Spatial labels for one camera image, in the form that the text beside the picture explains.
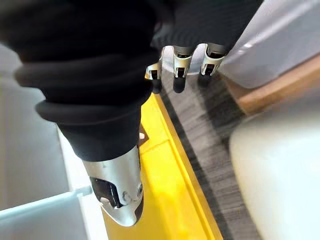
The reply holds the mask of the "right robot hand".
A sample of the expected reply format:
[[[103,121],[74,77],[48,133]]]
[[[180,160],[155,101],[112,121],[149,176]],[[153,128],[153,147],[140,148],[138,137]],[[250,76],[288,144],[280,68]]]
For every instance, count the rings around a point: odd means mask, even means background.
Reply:
[[[161,89],[160,58],[174,49],[176,92],[195,48],[207,44],[214,73],[260,0],[3,0],[0,42],[21,66],[14,77],[39,89],[35,109],[56,123],[82,160],[93,192],[119,225],[141,218],[141,107]]]

